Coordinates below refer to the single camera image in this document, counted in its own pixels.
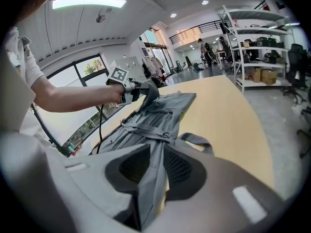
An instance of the wooden tabletop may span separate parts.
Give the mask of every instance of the wooden tabletop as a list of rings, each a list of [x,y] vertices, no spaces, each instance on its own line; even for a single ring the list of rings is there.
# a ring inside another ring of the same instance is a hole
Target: wooden tabletop
[[[230,160],[275,189],[272,159],[260,122],[239,89],[226,77],[216,76],[178,83],[159,89],[166,95],[177,91],[196,93],[184,113],[179,134],[193,133],[206,138],[216,157]],[[122,109],[119,116],[102,129],[103,137],[137,109],[143,98]],[[92,147],[99,137],[92,141]]]

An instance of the standing person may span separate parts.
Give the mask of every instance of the standing person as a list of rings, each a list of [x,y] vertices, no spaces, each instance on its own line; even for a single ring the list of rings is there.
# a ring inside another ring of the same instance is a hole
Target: standing person
[[[207,53],[207,49],[205,47],[205,42],[201,38],[199,38],[198,42],[200,43],[201,56],[205,57],[208,68],[212,69],[212,59],[210,58],[210,56]]]
[[[28,0],[16,23],[34,13],[46,0]],[[19,36],[13,26],[6,35],[4,47],[12,68],[35,93],[35,103],[49,112],[74,112],[109,102],[121,103],[124,88],[120,84],[90,87],[55,87],[45,77],[30,51],[30,40]],[[38,120],[31,112],[20,127],[20,133],[35,137],[43,146],[51,147]]]

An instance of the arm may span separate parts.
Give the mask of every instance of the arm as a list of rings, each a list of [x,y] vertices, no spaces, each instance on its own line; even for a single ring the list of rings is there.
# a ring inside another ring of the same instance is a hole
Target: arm
[[[55,87],[45,76],[38,78],[31,89],[35,103],[49,112],[73,112],[92,106],[120,103],[124,88],[120,84],[92,87]]]

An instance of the ceiling light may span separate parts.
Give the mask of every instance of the ceiling light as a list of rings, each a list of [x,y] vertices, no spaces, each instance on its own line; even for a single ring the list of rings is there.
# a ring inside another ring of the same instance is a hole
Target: ceiling light
[[[106,5],[121,8],[126,3],[126,0],[55,0],[53,1],[52,8],[58,9],[73,5]]]
[[[295,25],[299,25],[299,22],[292,22],[292,23],[286,23],[285,26],[295,26]]]

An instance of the white shelf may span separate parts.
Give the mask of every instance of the white shelf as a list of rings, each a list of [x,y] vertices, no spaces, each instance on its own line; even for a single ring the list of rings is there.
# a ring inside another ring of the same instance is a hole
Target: white shelf
[[[242,50],[276,50],[276,51],[289,51],[289,49],[271,48],[271,47],[242,47]]]
[[[267,85],[263,82],[259,82],[259,83],[255,83],[252,80],[242,80],[241,78],[237,78],[237,82],[236,82],[239,86],[242,87],[242,85],[244,87],[254,87],[254,86],[290,86],[291,84],[285,80],[284,78],[277,78],[276,79],[276,83],[271,84],[271,85]]]
[[[229,11],[232,19],[243,20],[243,19],[258,19],[258,20],[267,20],[267,21],[277,21],[284,19],[285,17],[272,13],[265,10],[252,10],[252,9],[237,9]],[[224,20],[229,20],[228,15],[226,14]]]
[[[235,28],[235,30],[238,32],[238,34],[252,34],[252,33],[253,34],[269,34],[269,35],[290,34],[289,32],[280,30],[280,29],[257,28],[257,27],[245,27],[245,28],[237,27]]]
[[[270,64],[263,61],[257,61],[257,63],[244,63],[245,67],[276,67],[276,68],[284,68],[284,64]]]

